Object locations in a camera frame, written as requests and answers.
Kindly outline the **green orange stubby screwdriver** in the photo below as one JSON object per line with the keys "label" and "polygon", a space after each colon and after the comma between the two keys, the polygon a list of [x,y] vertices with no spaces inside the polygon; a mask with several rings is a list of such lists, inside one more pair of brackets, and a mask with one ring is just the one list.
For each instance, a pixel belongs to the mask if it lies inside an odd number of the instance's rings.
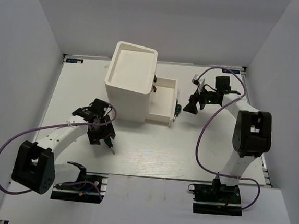
{"label": "green orange stubby screwdriver", "polygon": [[174,111],[174,117],[173,121],[175,122],[175,119],[179,116],[179,114],[182,111],[182,106],[179,104],[178,99],[176,100],[176,106],[175,106],[175,111]]}

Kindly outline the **white drawer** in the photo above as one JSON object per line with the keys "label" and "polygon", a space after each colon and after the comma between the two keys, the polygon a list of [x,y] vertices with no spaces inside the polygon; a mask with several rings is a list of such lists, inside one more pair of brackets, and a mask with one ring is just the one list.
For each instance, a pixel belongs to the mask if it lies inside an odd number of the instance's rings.
{"label": "white drawer", "polygon": [[170,127],[173,124],[178,96],[178,80],[157,78],[154,83],[156,92],[150,94],[146,121],[160,123]]}

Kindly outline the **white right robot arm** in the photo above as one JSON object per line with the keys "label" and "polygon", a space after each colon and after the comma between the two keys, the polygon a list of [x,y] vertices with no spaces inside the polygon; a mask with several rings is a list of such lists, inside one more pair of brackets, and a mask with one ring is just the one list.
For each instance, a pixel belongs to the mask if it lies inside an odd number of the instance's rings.
{"label": "white right robot arm", "polygon": [[229,76],[216,77],[210,90],[206,90],[201,77],[195,76],[197,89],[185,107],[177,102],[176,79],[160,78],[133,67],[110,67],[104,82],[113,116],[125,124],[133,122],[126,143],[132,146],[132,152],[153,163],[188,156],[185,146],[189,135],[172,129],[154,129],[148,135],[146,123],[170,126],[181,111],[197,114],[208,104],[219,105],[234,116],[233,152],[218,173],[219,184],[211,188],[212,197],[219,202],[230,196],[230,189],[238,185],[247,167],[271,147],[271,114],[250,106],[244,93],[231,88]]}

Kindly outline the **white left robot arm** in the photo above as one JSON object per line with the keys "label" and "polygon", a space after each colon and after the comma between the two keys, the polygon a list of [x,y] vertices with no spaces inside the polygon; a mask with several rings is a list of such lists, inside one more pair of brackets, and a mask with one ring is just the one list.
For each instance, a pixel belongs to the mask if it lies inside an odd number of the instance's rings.
{"label": "white left robot arm", "polygon": [[74,161],[55,163],[58,156],[74,141],[83,135],[89,143],[99,145],[104,142],[109,149],[116,132],[112,125],[116,109],[100,99],[76,109],[66,123],[53,127],[53,132],[36,142],[23,142],[15,160],[12,180],[26,188],[43,194],[53,186],[83,188],[86,180],[86,167]]}

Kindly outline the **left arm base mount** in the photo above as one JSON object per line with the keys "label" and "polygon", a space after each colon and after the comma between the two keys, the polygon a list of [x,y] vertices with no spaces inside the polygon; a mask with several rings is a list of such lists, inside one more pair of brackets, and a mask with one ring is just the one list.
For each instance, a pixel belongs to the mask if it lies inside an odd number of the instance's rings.
{"label": "left arm base mount", "polygon": [[56,185],[50,199],[56,201],[100,204],[106,194],[108,175],[86,173],[82,184]]}

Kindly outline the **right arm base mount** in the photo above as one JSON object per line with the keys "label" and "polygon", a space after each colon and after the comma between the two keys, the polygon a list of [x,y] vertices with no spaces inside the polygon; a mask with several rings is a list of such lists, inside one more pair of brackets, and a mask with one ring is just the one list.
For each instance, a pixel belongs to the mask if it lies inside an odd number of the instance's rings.
{"label": "right arm base mount", "polygon": [[190,184],[193,194],[193,213],[217,216],[242,216],[242,201],[238,186],[217,191],[212,184]]}

